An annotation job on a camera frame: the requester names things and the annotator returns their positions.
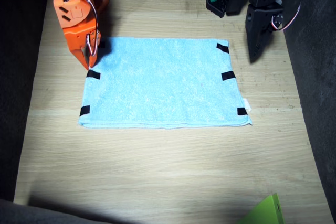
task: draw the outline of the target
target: black tape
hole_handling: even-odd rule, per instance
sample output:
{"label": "black tape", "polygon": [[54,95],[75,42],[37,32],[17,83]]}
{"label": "black tape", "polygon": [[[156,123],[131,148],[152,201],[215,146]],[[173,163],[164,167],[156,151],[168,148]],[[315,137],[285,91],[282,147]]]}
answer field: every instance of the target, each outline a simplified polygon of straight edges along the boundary
{"label": "black tape", "polygon": [[217,48],[222,50],[223,52],[229,53],[229,47],[227,47],[227,46],[223,46],[223,45],[217,43]]}
{"label": "black tape", "polygon": [[229,71],[226,73],[222,73],[222,80],[228,80],[228,79],[232,79],[232,78],[236,78],[235,73],[233,73],[233,71]]}
{"label": "black tape", "polygon": [[80,115],[79,116],[86,115],[86,114],[89,114],[89,113],[90,113],[90,106],[84,106],[80,109]]}
{"label": "black tape", "polygon": [[92,77],[92,78],[100,80],[100,73],[97,73],[90,69],[86,77]]}
{"label": "black tape", "polygon": [[238,112],[238,115],[247,115],[245,108],[238,108],[237,112]]}

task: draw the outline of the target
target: microfiber cloth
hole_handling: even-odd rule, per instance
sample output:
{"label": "microfiber cloth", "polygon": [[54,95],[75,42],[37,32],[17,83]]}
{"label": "microfiber cloth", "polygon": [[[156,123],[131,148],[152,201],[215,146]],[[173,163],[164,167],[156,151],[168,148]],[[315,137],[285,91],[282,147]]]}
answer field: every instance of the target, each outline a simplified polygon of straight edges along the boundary
{"label": "microfiber cloth", "polygon": [[79,124],[164,128],[251,124],[217,39],[105,38],[89,70]]}

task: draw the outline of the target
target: white tag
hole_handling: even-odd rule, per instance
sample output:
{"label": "white tag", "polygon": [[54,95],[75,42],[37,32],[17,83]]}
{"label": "white tag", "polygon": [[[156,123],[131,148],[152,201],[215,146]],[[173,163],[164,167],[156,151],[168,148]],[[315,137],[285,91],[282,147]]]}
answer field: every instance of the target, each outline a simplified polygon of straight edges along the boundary
{"label": "white tag", "polygon": [[245,109],[246,109],[248,112],[252,111],[251,106],[250,106],[250,104],[248,103],[247,99],[246,99],[246,98],[243,98],[243,101],[244,101]]}

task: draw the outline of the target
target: wood grain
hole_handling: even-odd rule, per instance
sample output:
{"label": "wood grain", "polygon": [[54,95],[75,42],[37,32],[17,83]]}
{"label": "wood grain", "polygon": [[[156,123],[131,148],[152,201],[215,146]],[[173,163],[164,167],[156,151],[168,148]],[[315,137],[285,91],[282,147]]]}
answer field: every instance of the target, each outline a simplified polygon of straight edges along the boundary
{"label": "wood grain", "polygon": [[220,19],[204,0],[111,0],[99,25],[104,36],[227,39],[253,126],[93,130],[77,125],[86,71],[49,0],[15,202],[140,223],[235,223],[279,193],[286,223],[333,223],[284,35],[250,65],[245,14]]}

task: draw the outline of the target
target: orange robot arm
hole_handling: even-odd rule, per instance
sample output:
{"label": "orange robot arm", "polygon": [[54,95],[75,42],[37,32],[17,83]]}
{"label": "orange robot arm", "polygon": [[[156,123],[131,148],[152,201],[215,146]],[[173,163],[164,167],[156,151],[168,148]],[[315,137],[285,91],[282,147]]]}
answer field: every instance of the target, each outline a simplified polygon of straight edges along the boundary
{"label": "orange robot arm", "polygon": [[[68,42],[70,52],[86,68],[93,67],[101,35],[98,31],[98,14],[109,0],[54,0],[57,18]],[[89,58],[85,49],[89,49]]]}

